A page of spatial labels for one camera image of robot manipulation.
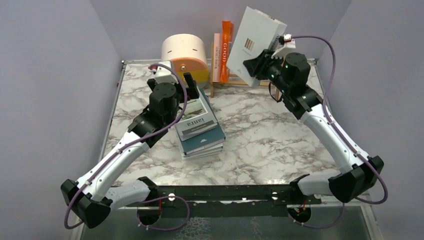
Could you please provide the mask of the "white cover book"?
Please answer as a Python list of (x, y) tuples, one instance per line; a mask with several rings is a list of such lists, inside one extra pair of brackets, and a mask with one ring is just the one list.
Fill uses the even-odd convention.
[(226, 66), (250, 87), (258, 87), (260, 81), (250, 76), (243, 65), (246, 60), (258, 57), (263, 50), (275, 50), (278, 37), (283, 35), (287, 24), (268, 14), (246, 7)]

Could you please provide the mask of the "pink flower cover book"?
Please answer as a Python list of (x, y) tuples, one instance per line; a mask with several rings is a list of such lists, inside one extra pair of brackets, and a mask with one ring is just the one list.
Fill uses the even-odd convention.
[(221, 49), (222, 49), (222, 36), (220, 33), (214, 34), (213, 49), (212, 49), (212, 81), (214, 83), (220, 82), (221, 76)]

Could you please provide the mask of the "orange fashion show book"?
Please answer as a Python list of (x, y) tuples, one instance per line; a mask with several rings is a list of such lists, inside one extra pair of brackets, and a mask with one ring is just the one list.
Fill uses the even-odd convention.
[(222, 34), (221, 34), (221, 68), (220, 68), (220, 83), (227, 83), (229, 79), (229, 70), (227, 68), (227, 60), (233, 41), (234, 25), (230, 20), (222, 21)]

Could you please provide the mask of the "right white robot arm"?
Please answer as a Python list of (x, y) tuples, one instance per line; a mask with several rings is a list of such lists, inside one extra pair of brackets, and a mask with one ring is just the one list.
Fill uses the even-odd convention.
[(307, 84), (311, 66), (305, 55), (291, 52), (285, 58), (273, 58), (265, 49), (243, 61), (243, 66), (249, 76), (269, 80), (281, 92), (285, 107), (316, 135), (339, 169), (335, 176), (305, 175), (292, 181), (288, 190), (292, 202), (327, 195), (348, 203), (376, 184), (384, 161), (358, 147), (330, 116), (321, 96)]

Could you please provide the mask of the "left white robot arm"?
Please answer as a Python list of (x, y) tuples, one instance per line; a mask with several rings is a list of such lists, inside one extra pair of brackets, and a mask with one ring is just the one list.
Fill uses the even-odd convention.
[(155, 73), (147, 84), (152, 91), (149, 104), (134, 118), (116, 146), (83, 176), (61, 184), (67, 205), (63, 220), (66, 229), (81, 224), (92, 229), (116, 209), (136, 202), (149, 206), (157, 200), (155, 184), (147, 177), (118, 187), (113, 183), (182, 119), (188, 101), (198, 98), (199, 90), (189, 72), (182, 76), (170, 72), (165, 81), (160, 81)]

